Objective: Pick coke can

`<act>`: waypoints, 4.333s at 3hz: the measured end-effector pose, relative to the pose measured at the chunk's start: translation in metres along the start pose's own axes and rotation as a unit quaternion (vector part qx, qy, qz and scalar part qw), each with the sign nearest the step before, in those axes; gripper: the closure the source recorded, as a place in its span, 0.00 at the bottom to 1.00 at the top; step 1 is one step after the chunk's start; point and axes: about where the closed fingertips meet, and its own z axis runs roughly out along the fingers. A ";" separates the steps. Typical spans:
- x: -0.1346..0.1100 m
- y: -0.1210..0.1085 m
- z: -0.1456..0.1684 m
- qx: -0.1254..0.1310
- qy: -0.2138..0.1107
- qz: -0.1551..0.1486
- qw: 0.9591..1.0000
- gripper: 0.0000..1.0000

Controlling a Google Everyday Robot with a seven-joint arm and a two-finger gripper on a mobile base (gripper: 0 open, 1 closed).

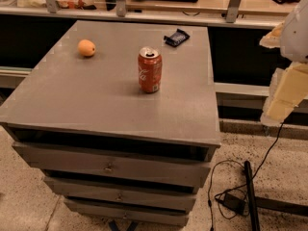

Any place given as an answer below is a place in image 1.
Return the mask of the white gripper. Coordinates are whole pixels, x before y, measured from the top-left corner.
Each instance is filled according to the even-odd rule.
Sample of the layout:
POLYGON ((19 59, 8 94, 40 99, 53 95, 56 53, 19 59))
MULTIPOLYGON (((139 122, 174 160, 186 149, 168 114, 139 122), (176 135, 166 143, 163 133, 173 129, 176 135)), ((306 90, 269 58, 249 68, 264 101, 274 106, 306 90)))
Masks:
POLYGON ((263 36, 259 44, 280 47, 283 57, 298 62, 286 69, 277 68, 271 77, 260 121, 266 126, 277 126, 308 95, 308 0, 300 0, 284 23, 263 36))

